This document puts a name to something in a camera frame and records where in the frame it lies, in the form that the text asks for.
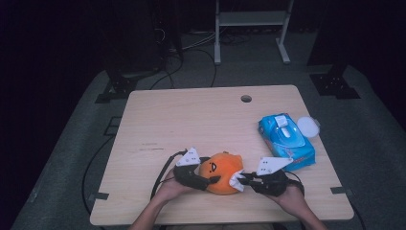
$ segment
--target black stand base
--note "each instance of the black stand base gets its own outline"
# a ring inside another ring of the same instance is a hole
[[[335,96],[337,99],[360,99],[355,89],[349,87],[343,73],[347,64],[335,64],[326,74],[310,75],[321,96]]]

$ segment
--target white metal stand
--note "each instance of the white metal stand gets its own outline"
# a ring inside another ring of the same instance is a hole
[[[220,55],[220,27],[222,26],[270,26],[282,25],[281,37],[276,39],[278,49],[284,64],[290,63],[290,58],[284,48],[284,38],[289,24],[294,0],[289,0],[286,11],[236,11],[220,12],[219,0],[215,1],[215,41],[214,63],[221,63]]]

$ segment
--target white tissue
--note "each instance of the white tissue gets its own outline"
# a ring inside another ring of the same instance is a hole
[[[244,192],[244,186],[241,183],[239,183],[239,180],[238,180],[239,178],[245,178],[243,175],[241,175],[241,173],[243,173],[243,172],[244,172],[244,170],[240,170],[240,171],[234,173],[231,176],[230,181],[229,181],[230,186],[239,190],[240,192]]]

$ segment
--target person's arm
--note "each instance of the person's arm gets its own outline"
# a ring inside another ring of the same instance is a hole
[[[153,224],[161,212],[162,208],[171,200],[178,196],[190,192],[193,189],[179,184],[173,175],[173,170],[170,170],[165,177],[165,182],[162,183],[156,195],[149,202],[144,211],[129,227],[129,230],[145,230],[152,229]]]
[[[286,213],[298,218],[307,230],[327,230],[327,227],[308,207],[305,197],[296,186],[289,185],[280,196],[266,195],[279,204]]]

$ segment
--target person's left hand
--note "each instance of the person's left hand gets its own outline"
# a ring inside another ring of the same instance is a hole
[[[178,196],[193,191],[193,188],[184,186],[176,181],[173,169],[171,169],[165,179],[162,182],[161,187],[156,193],[155,197],[162,199],[163,201],[170,201]]]

